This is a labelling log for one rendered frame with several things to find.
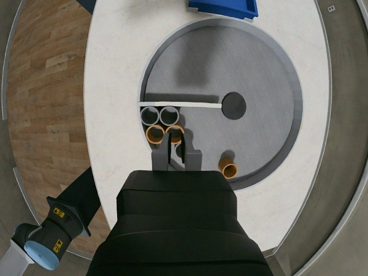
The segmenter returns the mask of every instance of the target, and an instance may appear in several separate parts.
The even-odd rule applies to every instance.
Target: black text on yellow label
[[[63,211],[61,211],[60,209],[56,208],[54,209],[54,213],[57,214],[58,216],[60,216],[61,218],[64,217],[65,213]]]
[[[54,251],[55,251],[56,253],[59,253],[59,250],[60,250],[60,248],[61,248],[62,244],[63,244],[63,242],[62,242],[60,239],[59,239],[59,240],[57,240],[57,242],[56,242],[56,244],[55,244],[55,246],[54,246]]]

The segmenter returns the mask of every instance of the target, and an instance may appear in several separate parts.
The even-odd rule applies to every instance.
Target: white table
[[[302,129],[291,153],[268,178],[242,191],[238,220],[261,250],[277,246],[297,216],[323,149],[330,101],[329,58],[313,0],[258,0],[253,24],[290,55],[303,89]],[[140,130],[139,82],[156,46],[180,26],[209,16],[185,0],[98,0],[89,32],[84,111],[91,166],[109,226],[116,196],[134,170],[151,170]]]

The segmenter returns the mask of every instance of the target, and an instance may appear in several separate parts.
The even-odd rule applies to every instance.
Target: gray cup
[[[160,121],[168,127],[174,125],[179,120],[179,111],[172,106],[165,106],[160,111]]]
[[[159,120],[159,112],[153,106],[146,106],[141,111],[141,121],[145,125],[154,125]]]

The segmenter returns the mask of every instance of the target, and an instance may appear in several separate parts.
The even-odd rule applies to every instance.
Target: blue plastic container
[[[256,0],[189,0],[189,7],[239,19],[258,17]]]

